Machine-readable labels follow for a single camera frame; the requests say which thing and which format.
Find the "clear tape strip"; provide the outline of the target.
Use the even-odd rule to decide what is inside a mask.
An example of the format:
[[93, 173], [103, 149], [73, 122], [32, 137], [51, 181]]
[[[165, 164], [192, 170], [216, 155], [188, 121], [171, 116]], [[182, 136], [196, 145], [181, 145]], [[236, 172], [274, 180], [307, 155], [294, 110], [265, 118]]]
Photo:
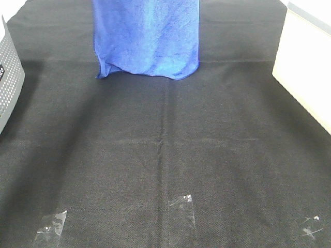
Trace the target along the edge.
[[318, 215], [298, 218], [296, 224], [299, 235], [312, 241], [316, 241], [324, 230], [322, 220]]
[[177, 196], [168, 201], [169, 228], [174, 233], [195, 231], [195, 216], [191, 194]]
[[45, 215], [38, 227], [33, 247], [57, 248], [64, 228], [67, 210], [61, 213]]

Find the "right clear tape strip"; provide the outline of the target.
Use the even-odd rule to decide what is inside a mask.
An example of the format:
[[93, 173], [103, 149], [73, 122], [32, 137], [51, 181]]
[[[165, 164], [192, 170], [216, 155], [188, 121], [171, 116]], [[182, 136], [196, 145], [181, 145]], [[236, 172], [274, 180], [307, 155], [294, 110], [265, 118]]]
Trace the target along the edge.
[[318, 215], [298, 218], [296, 224], [299, 235], [312, 241], [316, 241], [324, 230], [322, 220]]

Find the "left clear tape strip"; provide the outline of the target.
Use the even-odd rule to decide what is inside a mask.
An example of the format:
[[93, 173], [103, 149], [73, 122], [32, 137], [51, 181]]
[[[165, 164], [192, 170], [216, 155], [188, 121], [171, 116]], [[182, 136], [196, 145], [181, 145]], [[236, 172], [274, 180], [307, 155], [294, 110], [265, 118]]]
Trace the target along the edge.
[[61, 213], [45, 215], [38, 227], [33, 247], [57, 248], [64, 228], [67, 210]]

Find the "blue microfibre towel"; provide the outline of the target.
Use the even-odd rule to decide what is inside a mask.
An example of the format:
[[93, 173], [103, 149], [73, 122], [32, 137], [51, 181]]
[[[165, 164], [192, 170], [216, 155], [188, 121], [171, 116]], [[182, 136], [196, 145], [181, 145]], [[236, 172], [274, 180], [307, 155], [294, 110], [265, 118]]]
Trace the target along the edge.
[[184, 79], [199, 66], [200, 2], [93, 1], [97, 78], [128, 72]]

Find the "white slotted storage bin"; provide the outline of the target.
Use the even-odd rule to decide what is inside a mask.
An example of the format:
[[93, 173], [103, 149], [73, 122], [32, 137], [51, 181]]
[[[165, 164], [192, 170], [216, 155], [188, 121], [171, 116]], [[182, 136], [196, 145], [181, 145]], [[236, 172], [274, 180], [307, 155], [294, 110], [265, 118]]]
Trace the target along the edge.
[[272, 75], [330, 132], [330, 1], [288, 1]]

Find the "middle clear tape strip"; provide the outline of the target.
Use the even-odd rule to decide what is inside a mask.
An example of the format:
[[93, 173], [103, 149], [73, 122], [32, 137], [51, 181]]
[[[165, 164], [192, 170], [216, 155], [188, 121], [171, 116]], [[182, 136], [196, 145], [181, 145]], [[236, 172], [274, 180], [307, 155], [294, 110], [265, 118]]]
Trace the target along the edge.
[[191, 194], [177, 196], [168, 201], [169, 228], [174, 233], [195, 231], [195, 216]]

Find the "black table cloth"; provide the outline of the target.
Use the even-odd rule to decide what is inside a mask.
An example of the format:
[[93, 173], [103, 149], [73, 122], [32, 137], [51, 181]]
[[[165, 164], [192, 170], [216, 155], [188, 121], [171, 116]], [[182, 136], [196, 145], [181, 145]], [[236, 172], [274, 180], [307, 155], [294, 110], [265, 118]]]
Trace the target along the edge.
[[[7, 26], [25, 71], [1, 134], [1, 247], [330, 247], [330, 135], [273, 78], [285, 6], [201, 1], [200, 66], [96, 79], [90, 1], [28, 1]], [[169, 228], [191, 194], [195, 231]], [[318, 215], [316, 241], [296, 219]]]

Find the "grey perforated basket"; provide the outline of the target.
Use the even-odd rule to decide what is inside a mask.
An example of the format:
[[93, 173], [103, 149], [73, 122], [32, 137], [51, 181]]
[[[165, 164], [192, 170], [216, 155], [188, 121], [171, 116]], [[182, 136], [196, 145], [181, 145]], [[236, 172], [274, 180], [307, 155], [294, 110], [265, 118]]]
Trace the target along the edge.
[[6, 126], [20, 96], [25, 72], [9, 29], [1, 17], [1, 130]]

